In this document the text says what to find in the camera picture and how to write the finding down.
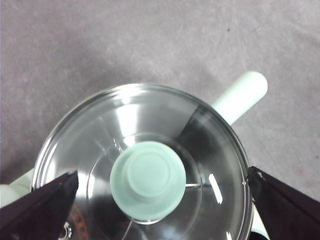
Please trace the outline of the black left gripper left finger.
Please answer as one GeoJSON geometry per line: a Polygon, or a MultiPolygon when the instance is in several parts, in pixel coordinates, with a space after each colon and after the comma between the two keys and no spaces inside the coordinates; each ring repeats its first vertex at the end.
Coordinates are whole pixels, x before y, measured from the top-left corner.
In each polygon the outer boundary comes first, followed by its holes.
{"type": "Polygon", "coordinates": [[[64,173],[0,209],[2,240],[57,240],[74,204],[78,172],[64,173]]]}

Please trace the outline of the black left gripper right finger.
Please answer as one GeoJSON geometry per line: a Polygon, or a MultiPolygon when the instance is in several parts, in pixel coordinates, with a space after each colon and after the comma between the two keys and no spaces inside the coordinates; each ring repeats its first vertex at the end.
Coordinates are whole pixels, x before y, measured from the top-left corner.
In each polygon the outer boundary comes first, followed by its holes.
{"type": "Polygon", "coordinates": [[[320,202],[251,166],[248,185],[270,240],[318,240],[320,202]]]}

